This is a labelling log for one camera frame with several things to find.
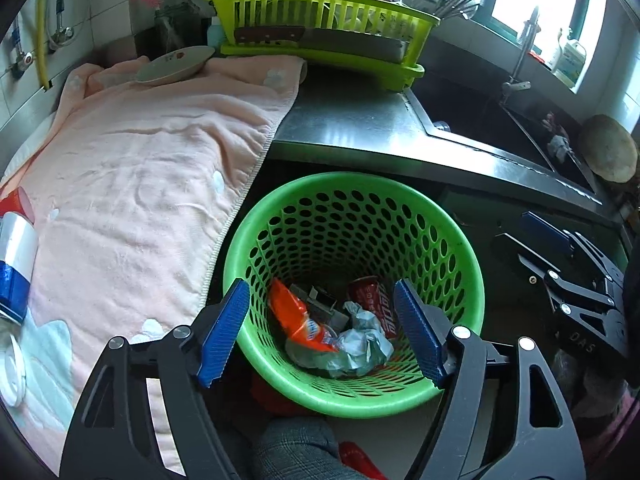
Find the pink towel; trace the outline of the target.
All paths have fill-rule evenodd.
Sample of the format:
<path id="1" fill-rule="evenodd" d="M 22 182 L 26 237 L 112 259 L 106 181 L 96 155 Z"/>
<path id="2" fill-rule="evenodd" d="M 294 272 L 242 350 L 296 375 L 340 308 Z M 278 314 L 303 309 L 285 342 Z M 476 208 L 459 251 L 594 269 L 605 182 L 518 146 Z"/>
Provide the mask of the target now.
<path id="1" fill-rule="evenodd" d="M 47 136 L 1 185 L 24 188 L 38 234 L 20 333 L 26 393 L 11 416 L 52 470 L 107 341 L 163 337 L 204 306 L 305 69 L 296 56 L 212 58 L 147 87 L 134 81 L 145 64 L 73 70 Z"/>

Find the red cola can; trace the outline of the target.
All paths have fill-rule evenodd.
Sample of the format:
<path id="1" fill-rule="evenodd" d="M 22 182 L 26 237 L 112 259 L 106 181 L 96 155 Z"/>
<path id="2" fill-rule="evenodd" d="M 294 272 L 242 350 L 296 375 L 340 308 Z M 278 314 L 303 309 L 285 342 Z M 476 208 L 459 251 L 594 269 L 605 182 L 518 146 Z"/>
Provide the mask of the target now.
<path id="1" fill-rule="evenodd" d="M 395 310 L 384 284 L 377 276 L 370 275 L 352 281 L 348 285 L 348 296 L 350 300 L 376 316 L 388 340 L 393 341 L 398 337 Z"/>

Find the grey trouser leg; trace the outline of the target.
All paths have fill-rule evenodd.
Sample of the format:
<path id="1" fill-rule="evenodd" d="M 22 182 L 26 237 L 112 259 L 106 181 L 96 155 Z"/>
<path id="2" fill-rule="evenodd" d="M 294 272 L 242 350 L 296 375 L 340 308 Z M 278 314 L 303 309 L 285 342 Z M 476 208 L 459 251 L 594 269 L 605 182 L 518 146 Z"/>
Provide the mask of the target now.
<path id="1" fill-rule="evenodd" d="M 253 452 L 255 479 L 364 479 L 342 463 L 334 433 L 321 418 L 270 422 Z"/>

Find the white plastic lid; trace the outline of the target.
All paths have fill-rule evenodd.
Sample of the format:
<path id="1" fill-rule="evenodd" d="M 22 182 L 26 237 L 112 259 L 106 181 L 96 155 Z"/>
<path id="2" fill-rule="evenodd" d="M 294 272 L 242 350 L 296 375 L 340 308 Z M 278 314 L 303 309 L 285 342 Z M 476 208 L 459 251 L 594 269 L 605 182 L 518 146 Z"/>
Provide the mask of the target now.
<path id="1" fill-rule="evenodd" d="M 17 408 L 26 393 L 26 368 L 22 350 L 14 335 L 1 334 L 0 391 L 9 408 Z"/>

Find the round wooden board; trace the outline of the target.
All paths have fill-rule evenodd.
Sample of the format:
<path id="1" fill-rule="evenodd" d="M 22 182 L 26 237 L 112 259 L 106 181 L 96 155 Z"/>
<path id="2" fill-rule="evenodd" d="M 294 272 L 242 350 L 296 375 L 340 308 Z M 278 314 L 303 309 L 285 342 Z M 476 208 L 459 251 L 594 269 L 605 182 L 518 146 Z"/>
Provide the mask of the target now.
<path id="1" fill-rule="evenodd" d="M 608 115 L 594 115 L 582 125 L 578 150 L 591 171 L 605 181 L 625 184 L 637 172 L 639 152 L 631 134 Z"/>

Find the lime green dish rack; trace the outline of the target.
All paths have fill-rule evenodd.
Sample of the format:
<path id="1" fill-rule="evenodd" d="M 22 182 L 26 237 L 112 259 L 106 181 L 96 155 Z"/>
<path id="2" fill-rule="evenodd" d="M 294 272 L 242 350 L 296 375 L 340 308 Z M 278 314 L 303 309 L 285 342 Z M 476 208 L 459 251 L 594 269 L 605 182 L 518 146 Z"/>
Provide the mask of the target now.
<path id="1" fill-rule="evenodd" d="M 383 0 L 206 0 L 232 56 L 295 55 L 373 76 L 401 92 L 424 75 L 419 58 L 439 18 Z"/>

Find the green perforated trash basket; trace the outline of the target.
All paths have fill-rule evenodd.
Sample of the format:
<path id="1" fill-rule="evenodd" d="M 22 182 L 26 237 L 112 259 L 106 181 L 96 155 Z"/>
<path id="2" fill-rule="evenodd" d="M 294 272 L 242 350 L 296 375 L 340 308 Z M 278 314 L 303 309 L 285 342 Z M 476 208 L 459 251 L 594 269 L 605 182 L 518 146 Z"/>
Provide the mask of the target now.
<path id="1" fill-rule="evenodd" d="M 254 203 L 224 259 L 224 284 L 242 278 L 250 308 L 238 344 L 255 372 L 291 401 L 321 414 L 368 419 L 397 415 L 438 396 L 409 341 L 393 340 L 390 362 L 363 378 L 305 370 L 285 352 L 269 307 L 273 280 L 318 285 L 337 301 L 362 278 L 388 292 L 408 278 L 424 304 L 478 333 L 485 293 L 475 252 L 454 219 L 402 183 L 356 172 L 313 174 Z"/>

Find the white detergent bottle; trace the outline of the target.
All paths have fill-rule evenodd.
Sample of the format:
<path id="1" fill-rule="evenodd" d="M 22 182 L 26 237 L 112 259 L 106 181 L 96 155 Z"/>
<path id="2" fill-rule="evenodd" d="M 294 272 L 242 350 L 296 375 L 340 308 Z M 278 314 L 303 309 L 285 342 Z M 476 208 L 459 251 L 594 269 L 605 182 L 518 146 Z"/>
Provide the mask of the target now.
<path id="1" fill-rule="evenodd" d="M 556 62 L 553 75 L 567 88 L 574 88 L 587 59 L 585 47 L 576 39 L 567 40 Z"/>

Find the blue white milk can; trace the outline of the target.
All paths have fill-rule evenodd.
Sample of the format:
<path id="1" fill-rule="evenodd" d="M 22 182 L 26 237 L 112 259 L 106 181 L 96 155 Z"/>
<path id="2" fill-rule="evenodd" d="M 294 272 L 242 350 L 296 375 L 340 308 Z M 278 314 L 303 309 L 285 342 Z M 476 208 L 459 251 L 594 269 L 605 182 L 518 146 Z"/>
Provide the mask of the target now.
<path id="1" fill-rule="evenodd" d="M 16 212 L 1 218 L 1 315 L 21 325 L 26 318 L 38 235 L 32 224 Z"/>

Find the black glue box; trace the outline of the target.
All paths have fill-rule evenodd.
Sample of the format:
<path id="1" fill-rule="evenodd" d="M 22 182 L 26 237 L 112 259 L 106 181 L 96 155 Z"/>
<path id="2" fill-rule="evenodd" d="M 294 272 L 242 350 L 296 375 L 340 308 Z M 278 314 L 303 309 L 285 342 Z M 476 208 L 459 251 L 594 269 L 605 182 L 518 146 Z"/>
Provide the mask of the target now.
<path id="1" fill-rule="evenodd" d="M 317 322 L 341 333 L 350 322 L 344 307 L 324 289 L 314 285 L 292 284 L 291 292 L 306 304 L 309 315 Z"/>

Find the orange snack packet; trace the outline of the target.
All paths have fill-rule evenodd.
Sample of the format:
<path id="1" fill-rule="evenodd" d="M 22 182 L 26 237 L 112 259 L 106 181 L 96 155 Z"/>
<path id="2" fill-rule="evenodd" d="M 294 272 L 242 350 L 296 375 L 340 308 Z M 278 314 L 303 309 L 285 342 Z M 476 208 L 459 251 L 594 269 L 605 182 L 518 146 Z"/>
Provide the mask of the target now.
<path id="1" fill-rule="evenodd" d="M 306 304 L 277 278 L 272 280 L 269 289 L 269 307 L 294 344 L 318 352 L 337 352 L 336 337 L 326 326 L 317 323 L 309 315 Z"/>

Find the steel sink faucet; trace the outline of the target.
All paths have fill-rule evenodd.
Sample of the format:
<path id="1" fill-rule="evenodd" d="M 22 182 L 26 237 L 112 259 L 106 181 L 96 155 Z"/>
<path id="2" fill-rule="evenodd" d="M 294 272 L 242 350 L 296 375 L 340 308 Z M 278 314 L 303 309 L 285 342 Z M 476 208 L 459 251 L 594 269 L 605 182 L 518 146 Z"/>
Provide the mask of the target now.
<path id="1" fill-rule="evenodd" d="M 513 70 L 511 70 L 509 79 L 501 86 L 501 96 L 499 100 L 501 105 L 506 105 L 506 102 L 508 102 L 508 99 L 510 99 L 510 96 L 512 96 L 513 93 L 526 91 L 532 88 L 532 84 L 529 80 L 521 80 L 520 73 L 525 59 L 529 56 L 529 53 L 532 52 L 535 38 L 538 32 L 540 32 L 538 22 L 539 8 L 538 6 L 535 6 L 529 19 L 524 22 L 524 27 L 520 39 L 518 40 L 518 44 L 520 45 L 518 59 L 516 60 Z"/>

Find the teal small bottle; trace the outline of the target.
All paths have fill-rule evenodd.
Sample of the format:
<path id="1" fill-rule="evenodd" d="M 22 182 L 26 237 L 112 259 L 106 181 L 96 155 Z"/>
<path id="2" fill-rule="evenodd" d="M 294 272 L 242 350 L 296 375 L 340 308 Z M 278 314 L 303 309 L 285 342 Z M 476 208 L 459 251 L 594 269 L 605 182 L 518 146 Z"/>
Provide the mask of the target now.
<path id="1" fill-rule="evenodd" d="M 214 55 L 221 55 L 221 47 L 226 41 L 226 33 L 218 16 L 212 16 L 206 32 L 207 45 L 214 50 Z"/>

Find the silver foil wrapper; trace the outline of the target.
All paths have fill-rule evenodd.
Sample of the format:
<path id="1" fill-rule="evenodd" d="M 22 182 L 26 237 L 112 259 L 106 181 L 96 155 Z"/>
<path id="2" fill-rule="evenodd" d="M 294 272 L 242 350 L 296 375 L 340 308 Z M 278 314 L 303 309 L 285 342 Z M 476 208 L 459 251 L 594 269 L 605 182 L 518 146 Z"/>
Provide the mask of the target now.
<path id="1" fill-rule="evenodd" d="M 375 314 L 353 301 L 346 301 L 344 307 L 352 318 L 352 327 L 333 338 L 333 352 L 309 349 L 292 340 L 285 343 L 285 352 L 296 365 L 331 378 L 355 378 L 390 360 L 394 347 Z"/>

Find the small ceramic plate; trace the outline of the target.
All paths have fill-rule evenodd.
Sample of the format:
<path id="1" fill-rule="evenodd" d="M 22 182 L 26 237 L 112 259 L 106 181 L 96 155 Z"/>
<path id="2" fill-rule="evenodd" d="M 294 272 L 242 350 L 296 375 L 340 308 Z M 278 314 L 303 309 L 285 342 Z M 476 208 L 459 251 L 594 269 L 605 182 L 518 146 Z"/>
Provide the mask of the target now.
<path id="1" fill-rule="evenodd" d="M 188 79 L 197 74 L 214 56 L 209 46 L 193 46 L 166 53 L 145 64 L 136 75 L 138 84 L 156 87 Z"/>

